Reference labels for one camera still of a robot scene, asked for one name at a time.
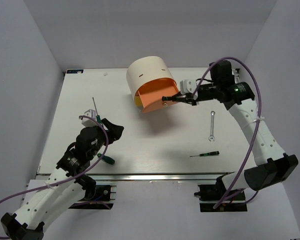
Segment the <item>black green precision screwdriver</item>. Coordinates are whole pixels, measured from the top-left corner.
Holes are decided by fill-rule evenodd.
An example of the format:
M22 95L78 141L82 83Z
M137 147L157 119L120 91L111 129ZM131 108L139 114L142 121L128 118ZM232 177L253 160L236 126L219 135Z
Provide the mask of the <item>black green precision screwdriver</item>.
M211 152L206 152L206 153L200 153L198 155L191 155L190 158L192 157L209 157L209 156L218 156L220 154L219 151L211 151Z

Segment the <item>orange drawer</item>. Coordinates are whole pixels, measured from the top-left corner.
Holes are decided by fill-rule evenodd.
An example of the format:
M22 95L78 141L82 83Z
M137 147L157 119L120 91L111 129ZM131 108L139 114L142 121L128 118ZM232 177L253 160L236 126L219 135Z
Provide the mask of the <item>orange drawer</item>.
M162 97L171 97L178 92L179 89L174 79L159 78L143 84L133 99L136 107L145 114L174 105L173 101L162 101Z

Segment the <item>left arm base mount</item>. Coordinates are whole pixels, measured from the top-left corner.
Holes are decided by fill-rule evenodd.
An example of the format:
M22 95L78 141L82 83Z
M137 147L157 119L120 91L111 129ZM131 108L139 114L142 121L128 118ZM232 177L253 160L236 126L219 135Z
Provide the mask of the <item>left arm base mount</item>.
M111 181L97 182L94 191L69 207L75 210L111 210L114 206L117 184Z

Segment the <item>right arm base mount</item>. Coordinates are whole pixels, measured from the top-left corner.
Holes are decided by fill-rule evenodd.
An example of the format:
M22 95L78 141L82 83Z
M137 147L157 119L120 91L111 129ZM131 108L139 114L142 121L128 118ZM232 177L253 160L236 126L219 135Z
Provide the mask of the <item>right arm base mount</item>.
M223 193L217 190L214 184L198 185L198 191L194 197L199 199L199 208L201 213L235 213L247 212L246 195L243 190L232 190L229 192L230 197L214 209L214 205L222 198Z

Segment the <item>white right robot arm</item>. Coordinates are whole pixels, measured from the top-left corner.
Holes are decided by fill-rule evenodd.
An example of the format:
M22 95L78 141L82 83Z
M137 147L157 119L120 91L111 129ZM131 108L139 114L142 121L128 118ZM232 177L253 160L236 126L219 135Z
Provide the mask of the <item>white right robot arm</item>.
M212 62L204 75L207 84L191 80L180 82L179 92L163 96L164 102L186 103L192 106L203 101L217 100L238 123L248 144L248 151L238 171L216 180L216 195L226 200L234 190L250 188L259 191L285 181L299 164L278 144L261 116L262 101L259 88L255 91L246 82L236 82L232 70L233 57Z

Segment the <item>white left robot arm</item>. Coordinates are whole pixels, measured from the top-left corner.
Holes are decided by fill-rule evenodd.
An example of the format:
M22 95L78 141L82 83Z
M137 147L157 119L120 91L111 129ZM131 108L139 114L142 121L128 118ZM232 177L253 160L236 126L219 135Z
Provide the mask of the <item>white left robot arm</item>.
M63 212L78 201L95 203L103 197L96 181L86 173L99 153L119 140L124 127L106 118L96 121L80 116L84 128L64 152L44 185L34 188L34 195L13 213L5 213L1 224L8 239L41 240L45 230Z

